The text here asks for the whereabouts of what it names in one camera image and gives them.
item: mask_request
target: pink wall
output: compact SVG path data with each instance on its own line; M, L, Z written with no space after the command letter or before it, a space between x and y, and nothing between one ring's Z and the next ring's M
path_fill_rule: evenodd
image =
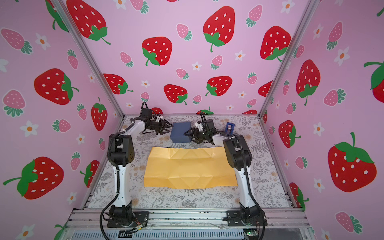
M10 0L0 9L0 95L6 110L0 114L1 182L22 177L0 188L4 216L1 239L25 239L23 234L31 240L54 239L61 229L55 225L65 224L72 209L80 208L88 190L80 171L92 178L95 167L86 171L87 166L94 160L101 161L105 154L99 139L107 140L119 122L99 83L90 81L91 70L71 35L57 22L54 30L53 22L45 1ZM30 49L29 46L32 53L23 54L20 49ZM76 53L76 59L71 59L76 69L68 60L69 49ZM59 70L41 76L54 68ZM63 73L72 87L79 89L73 90L71 101L68 79L66 86L61 82ZM108 113L101 131L91 120L91 109L99 102L98 97ZM85 110L79 114L78 104L83 104L86 114ZM57 132L52 125L62 119L70 124L70 129L61 121ZM80 157L72 158L76 152Z
M114 74L116 79L127 82L128 91L120 90L127 89L126 86L114 86L117 81L111 83L112 90L117 93L116 99L127 114L137 114L143 100L148 100L151 108L160 108L164 113L196 113L203 109L213 113L259 111L265 100L265 95L260 95L259 89L260 92L264 87L268 89L280 64L276 56L271 57L273 60L264 58L273 49L279 47L282 50L288 45L289 35L294 34L307 4L307 0L294 0L294 3L291 0L242 0L241 4L234 0L122 0L122 4L117 0L85 2L67 0L67 7L102 72ZM209 19L219 9L218 19ZM90 28L93 24L97 27L95 31ZM274 26L280 27L277 28L280 35L271 38L270 33L266 32ZM216 27L220 34L219 41L210 37ZM191 39L187 35L188 31L191 32ZM214 43L213 52L210 52L212 43L207 42L204 31L208 41ZM265 34L268 46L263 41ZM156 46L156 41L166 45L164 48L150 47ZM158 57L148 61L143 54L143 44L149 58L153 52L153 58L156 55ZM211 67L213 62L219 68L214 70L215 66ZM249 76L250 73L255 73L257 80L253 75ZM113 80L113 76L108 77L110 81ZM214 84L211 85L214 87L216 84L221 86L220 81L232 84L228 88L223 84L216 91L210 89L213 94L218 95L213 96L207 89L207 82L211 78L214 78ZM166 91L169 90L170 93L165 94L164 87L168 84L174 86L167 86ZM180 103L175 103L179 100L177 96L182 97Z
M270 137L317 239L382 239L384 75L382 65L364 64L384 60L384 15L377 16L383 7L379 1L322 1L300 42L304 52L291 59L268 108ZM306 83L311 88L303 91ZM371 84L378 87L372 91ZM292 124L301 136L293 145Z

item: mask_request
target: table surface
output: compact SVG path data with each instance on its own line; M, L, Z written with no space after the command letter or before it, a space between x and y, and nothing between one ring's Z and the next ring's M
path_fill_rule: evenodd
M170 123L200 120L199 115L169 115ZM289 207L283 187L272 161L259 121L255 115L206 115L218 130L224 130L227 122L235 124L235 133L242 134L252 152L251 180L255 199L261 207ZM240 193L237 187L213 187L209 189L170 189L168 187L144 187L144 173L152 147L205 148L212 144L173 143L170 133L155 133L133 137L135 159L131 163L129 191L134 208L237 208ZM88 208L104 208L114 198L112 165L107 162Z

